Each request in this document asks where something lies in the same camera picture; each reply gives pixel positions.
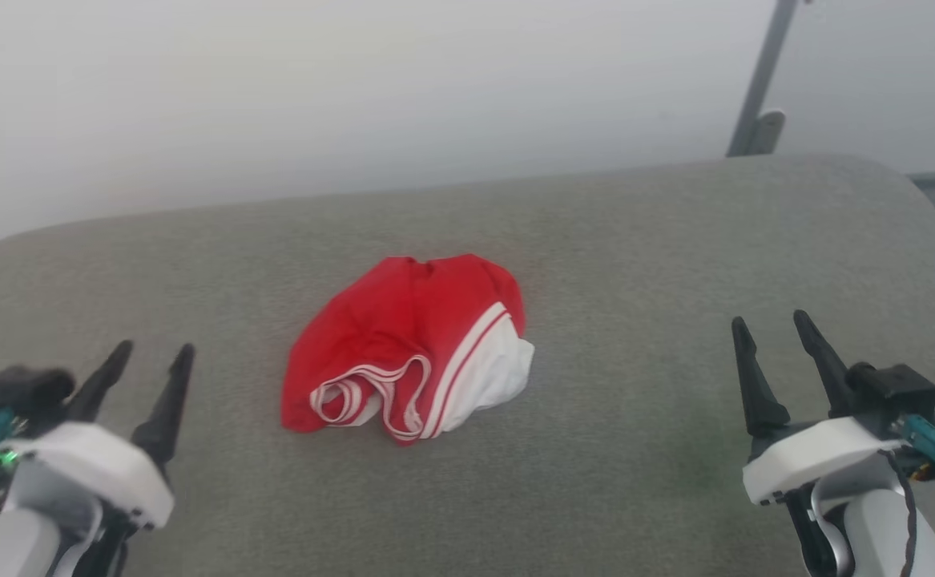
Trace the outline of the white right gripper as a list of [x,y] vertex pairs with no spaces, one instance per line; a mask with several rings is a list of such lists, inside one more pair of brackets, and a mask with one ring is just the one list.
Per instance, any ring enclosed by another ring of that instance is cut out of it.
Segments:
[[[907,576],[908,481],[896,460],[899,441],[881,441],[856,419],[847,366],[803,309],[793,321],[815,362],[828,416],[772,443],[743,467],[747,497],[779,505],[796,532],[810,576]],[[736,355],[747,434],[767,438],[790,422],[757,361],[744,318],[734,317]]]

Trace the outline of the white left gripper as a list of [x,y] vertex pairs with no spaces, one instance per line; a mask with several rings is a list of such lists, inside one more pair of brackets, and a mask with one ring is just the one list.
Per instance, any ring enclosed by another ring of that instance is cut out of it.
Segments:
[[119,576],[137,532],[163,528],[175,496],[159,467],[175,456],[195,346],[131,443],[94,423],[123,375],[133,341],[120,342],[69,399],[68,423],[35,439],[0,443],[0,576]]

